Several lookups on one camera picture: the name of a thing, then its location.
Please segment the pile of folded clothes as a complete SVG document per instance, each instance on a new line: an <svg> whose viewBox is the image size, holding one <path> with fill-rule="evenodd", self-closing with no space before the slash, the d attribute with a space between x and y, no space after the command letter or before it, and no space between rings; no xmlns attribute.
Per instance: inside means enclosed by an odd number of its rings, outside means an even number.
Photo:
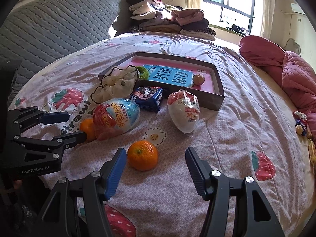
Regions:
<svg viewBox="0 0 316 237"><path fill-rule="evenodd" d="M162 0L126 1L132 20L130 32L174 33L215 41L216 32L201 9L180 9Z"/></svg>

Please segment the grey quilted headboard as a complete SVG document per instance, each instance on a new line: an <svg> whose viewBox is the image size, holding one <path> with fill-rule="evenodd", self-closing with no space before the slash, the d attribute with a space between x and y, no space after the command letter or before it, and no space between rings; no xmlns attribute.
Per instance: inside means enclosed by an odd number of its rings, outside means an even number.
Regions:
<svg viewBox="0 0 316 237"><path fill-rule="evenodd" d="M36 0L6 18L1 26L1 60L21 62L8 97L36 73L69 54L126 33L131 26L127 0Z"/></svg>

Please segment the pink quilted blanket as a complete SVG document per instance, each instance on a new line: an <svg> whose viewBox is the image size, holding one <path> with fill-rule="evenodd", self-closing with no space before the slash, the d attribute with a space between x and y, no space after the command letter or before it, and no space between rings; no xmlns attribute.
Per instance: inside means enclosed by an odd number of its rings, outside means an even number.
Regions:
<svg viewBox="0 0 316 237"><path fill-rule="evenodd" d="M240 55L260 67L283 89L295 107L306 114L312 136L315 137L315 71L303 58L285 51L260 36L248 35L239 42Z"/></svg>

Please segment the orange mandarin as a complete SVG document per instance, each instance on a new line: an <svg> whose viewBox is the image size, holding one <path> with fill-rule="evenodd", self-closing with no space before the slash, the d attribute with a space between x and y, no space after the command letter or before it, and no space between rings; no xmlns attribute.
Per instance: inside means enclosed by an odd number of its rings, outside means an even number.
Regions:
<svg viewBox="0 0 316 237"><path fill-rule="evenodd" d="M85 132L87 135L87 139L86 142L92 142L96 139L95 136L95 127L94 127L94 122L92 118L87 118L84 119L81 123L80 123L80 127L79 129L82 132Z"/></svg>
<svg viewBox="0 0 316 237"><path fill-rule="evenodd" d="M157 166L158 160L157 148L148 141L137 141L128 148L127 161L135 170L152 170Z"/></svg>

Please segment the heart shaped chair back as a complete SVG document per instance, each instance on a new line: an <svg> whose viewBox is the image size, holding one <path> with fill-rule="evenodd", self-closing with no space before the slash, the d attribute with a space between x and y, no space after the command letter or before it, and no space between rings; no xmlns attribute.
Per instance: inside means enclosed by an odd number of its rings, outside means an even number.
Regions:
<svg viewBox="0 0 316 237"><path fill-rule="evenodd" d="M301 55L301 47L293 38L289 38L283 48L285 51L291 51L297 55Z"/></svg>

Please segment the white air conditioner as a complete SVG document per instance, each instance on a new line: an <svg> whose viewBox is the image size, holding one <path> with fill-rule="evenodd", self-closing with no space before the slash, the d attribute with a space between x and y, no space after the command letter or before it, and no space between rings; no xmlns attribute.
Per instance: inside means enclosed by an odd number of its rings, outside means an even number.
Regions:
<svg viewBox="0 0 316 237"><path fill-rule="evenodd" d="M302 8L297 3L291 3L291 9L292 9L293 13L305 15L305 12L302 10Z"/></svg>

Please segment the yellow snack packet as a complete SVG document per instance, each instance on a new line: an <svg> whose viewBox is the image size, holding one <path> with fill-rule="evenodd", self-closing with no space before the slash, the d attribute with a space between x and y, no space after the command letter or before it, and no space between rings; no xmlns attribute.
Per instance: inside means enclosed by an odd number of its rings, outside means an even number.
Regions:
<svg viewBox="0 0 316 237"><path fill-rule="evenodd" d="M309 160L312 165L316 162L316 150L315 144L312 139L308 139L308 153L309 153Z"/></svg>

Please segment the brown walnut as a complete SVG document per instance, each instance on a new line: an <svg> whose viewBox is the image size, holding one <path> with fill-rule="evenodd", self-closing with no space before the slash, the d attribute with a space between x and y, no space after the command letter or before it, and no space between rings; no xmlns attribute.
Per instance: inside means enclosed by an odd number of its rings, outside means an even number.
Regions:
<svg viewBox="0 0 316 237"><path fill-rule="evenodd" d="M192 78L194 86L201 86L205 82L205 77L202 74L195 74Z"/></svg>

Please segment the dark shallow cardboard box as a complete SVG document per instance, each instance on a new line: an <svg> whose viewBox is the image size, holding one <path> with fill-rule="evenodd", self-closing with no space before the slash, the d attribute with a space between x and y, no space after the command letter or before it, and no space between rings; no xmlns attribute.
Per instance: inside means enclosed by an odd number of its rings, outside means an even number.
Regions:
<svg viewBox="0 0 316 237"><path fill-rule="evenodd" d="M143 66L149 71L147 80L137 80L135 87L161 87L165 95L184 89L198 98L203 108L218 111L224 100L224 90L216 66L197 59L136 52L109 66L98 74L101 80L110 72L118 73L128 66Z"/></svg>

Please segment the white red toy egg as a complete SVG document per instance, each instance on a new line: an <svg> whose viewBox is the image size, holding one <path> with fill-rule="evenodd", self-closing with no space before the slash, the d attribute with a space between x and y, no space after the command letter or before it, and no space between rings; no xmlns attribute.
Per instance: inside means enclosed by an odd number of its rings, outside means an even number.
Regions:
<svg viewBox="0 0 316 237"><path fill-rule="evenodd" d="M169 115L174 125L183 133L192 133L199 120L200 106L196 95L181 89L167 99Z"/></svg>

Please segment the window with dark frame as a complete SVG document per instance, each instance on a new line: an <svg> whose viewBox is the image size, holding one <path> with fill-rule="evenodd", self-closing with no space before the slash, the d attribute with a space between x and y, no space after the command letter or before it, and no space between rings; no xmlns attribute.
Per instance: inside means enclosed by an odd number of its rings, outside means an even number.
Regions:
<svg viewBox="0 0 316 237"><path fill-rule="evenodd" d="M203 0L201 8L212 25L241 33L250 34L255 0Z"/></svg>

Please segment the cream fabric scrunchie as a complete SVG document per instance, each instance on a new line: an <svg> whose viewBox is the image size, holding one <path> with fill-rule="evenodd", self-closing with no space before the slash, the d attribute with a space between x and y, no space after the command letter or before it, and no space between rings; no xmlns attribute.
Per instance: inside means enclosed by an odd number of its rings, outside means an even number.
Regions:
<svg viewBox="0 0 316 237"><path fill-rule="evenodd" d="M135 66L130 65L125 69L114 67L90 94L90 100L95 104L101 104L111 99L128 98L139 76L140 72Z"/></svg>

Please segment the small colourful toy figure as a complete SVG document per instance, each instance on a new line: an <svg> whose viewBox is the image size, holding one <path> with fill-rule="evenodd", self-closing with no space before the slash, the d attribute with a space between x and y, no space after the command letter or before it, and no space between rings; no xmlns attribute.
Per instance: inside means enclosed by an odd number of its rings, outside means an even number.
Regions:
<svg viewBox="0 0 316 237"><path fill-rule="evenodd" d="M311 131L308 126L308 120L306 114L300 111L294 111L293 117L295 119L295 130L298 135L305 136L307 138L311 138Z"/></svg>

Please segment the red blue toy egg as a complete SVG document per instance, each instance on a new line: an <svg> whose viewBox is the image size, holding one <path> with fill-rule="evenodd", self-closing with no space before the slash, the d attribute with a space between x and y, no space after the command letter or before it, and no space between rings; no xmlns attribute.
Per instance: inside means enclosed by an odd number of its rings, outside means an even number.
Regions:
<svg viewBox="0 0 316 237"><path fill-rule="evenodd" d="M133 129L140 118L137 103L129 99L111 99L99 104L93 114L95 136L99 141L122 135Z"/></svg>

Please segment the blue cookie packet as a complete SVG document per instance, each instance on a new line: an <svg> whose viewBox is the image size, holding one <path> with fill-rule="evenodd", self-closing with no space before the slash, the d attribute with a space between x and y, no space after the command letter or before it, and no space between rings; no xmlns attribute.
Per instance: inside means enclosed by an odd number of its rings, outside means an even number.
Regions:
<svg viewBox="0 0 316 237"><path fill-rule="evenodd" d="M160 87L139 87L130 99L142 110L158 113L160 110L163 89Z"/></svg>

